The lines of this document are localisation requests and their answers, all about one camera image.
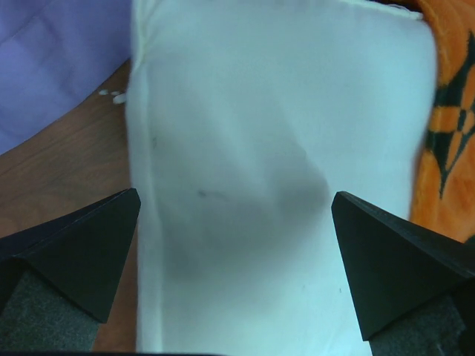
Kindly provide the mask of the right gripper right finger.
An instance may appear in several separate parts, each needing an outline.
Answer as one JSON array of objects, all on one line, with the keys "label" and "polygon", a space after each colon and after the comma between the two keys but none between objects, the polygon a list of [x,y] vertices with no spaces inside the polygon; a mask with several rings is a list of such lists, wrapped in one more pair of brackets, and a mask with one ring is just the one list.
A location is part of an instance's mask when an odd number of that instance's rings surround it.
[{"label": "right gripper right finger", "polygon": [[452,240],[348,192],[332,218],[372,352],[474,351],[474,240]]}]

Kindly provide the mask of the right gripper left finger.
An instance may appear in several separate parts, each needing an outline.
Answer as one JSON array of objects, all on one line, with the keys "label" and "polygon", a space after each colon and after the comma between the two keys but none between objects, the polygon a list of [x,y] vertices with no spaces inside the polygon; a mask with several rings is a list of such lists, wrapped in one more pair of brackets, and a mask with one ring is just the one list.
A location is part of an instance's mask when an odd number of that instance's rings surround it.
[{"label": "right gripper left finger", "polygon": [[107,323],[140,212],[115,193],[1,239],[1,351],[89,352]]}]

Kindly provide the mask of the orange black patterned pillowcase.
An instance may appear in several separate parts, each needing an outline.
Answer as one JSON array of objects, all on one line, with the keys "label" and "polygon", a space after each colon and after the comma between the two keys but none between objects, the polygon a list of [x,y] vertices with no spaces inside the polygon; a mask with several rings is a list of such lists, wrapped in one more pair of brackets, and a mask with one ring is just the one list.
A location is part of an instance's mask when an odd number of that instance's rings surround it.
[{"label": "orange black patterned pillowcase", "polygon": [[474,2],[399,1],[436,43],[437,79],[416,171],[410,221],[461,243],[474,241]]}]

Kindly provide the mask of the cream white pillow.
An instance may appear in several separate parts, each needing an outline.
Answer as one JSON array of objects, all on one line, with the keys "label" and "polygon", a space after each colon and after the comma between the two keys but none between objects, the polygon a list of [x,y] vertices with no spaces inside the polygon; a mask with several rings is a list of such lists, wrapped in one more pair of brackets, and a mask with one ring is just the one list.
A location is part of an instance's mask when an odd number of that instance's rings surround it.
[{"label": "cream white pillow", "polygon": [[421,12],[134,1],[131,49],[137,350],[369,355],[331,203],[409,214],[436,82]]}]

